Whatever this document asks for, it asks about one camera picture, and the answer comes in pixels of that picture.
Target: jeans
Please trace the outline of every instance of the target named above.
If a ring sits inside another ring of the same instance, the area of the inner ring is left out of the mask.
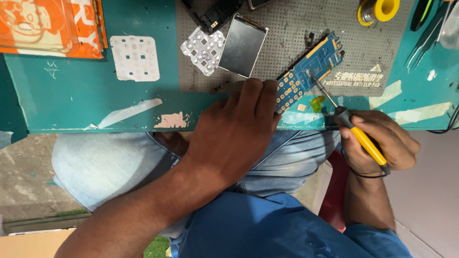
[[[276,131],[264,156],[227,191],[265,197],[299,190],[339,141],[338,131]],[[54,181],[90,212],[160,177],[181,158],[150,133],[59,134]],[[177,238],[189,216],[161,233]]]

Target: teal workbench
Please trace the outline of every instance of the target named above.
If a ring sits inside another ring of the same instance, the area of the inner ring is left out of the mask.
[[[162,104],[106,128],[90,128],[85,132],[193,130],[200,113],[216,99],[228,95],[179,90],[174,0],[113,0],[107,3],[104,2],[103,9],[108,38],[124,35],[125,32],[153,37],[161,78],[155,82],[118,80],[110,49],[100,60],[5,54],[28,132],[83,132],[91,123],[100,123],[113,111],[155,98],[161,99]],[[134,17],[143,23],[134,22]],[[405,59],[422,32],[422,29],[411,32],[407,25],[387,82],[389,86],[401,80],[401,93],[374,110],[390,114],[406,129],[445,129],[448,116],[459,104],[459,51],[437,47],[435,52],[427,52],[416,70],[407,74]],[[50,65],[56,67],[57,71],[53,74],[45,69]],[[438,75],[427,81],[427,74],[432,69]],[[313,98],[306,95],[298,103],[308,106]],[[368,97],[344,97],[340,101],[351,109],[370,108]],[[279,123],[279,129],[325,129],[334,126],[327,116],[333,111],[327,101],[319,114],[312,109],[290,111]],[[186,127],[155,128],[161,122],[161,115],[180,112]]]

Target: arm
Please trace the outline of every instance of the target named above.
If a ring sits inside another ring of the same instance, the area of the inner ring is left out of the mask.
[[[351,122],[378,142],[391,170],[404,170],[416,164],[419,143],[390,117],[379,111],[354,111],[353,115]],[[348,128],[340,128],[340,132],[349,166],[359,174],[380,175],[380,167],[361,147],[354,134]],[[346,226],[360,223],[395,231],[394,216],[382,178],[368,179],[349,173],[344,220]]]
[[[55,257],[135,257],[159,232],[240,180],[263,156],[280,120],[276,90],[276,81],[248,79],[241,93],[215,102],[201,114],[177,165],[98,208]]]

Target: circuit board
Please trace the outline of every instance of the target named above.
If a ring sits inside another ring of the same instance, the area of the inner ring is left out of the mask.
[[[330,71],[343,61],[342,44],[335,32],[331,32],[319,42],[305,57],[277,81],[277,104],[275,111],[279,114],[287,111],[297,100],[310,91],[315,83],[308,76],[307,70],[322,80]]]

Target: forearm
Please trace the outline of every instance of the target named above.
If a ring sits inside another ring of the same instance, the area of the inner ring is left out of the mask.
[[[382,178],[366,179],[349,173],[344,220],[346,226],[362,223],[395,231],[394,216]]]
[[[179,162],[166,174],[98,208],[59,248],[56,257],[132,258],[154,237],[223,189],[206,183],[205,168]]]

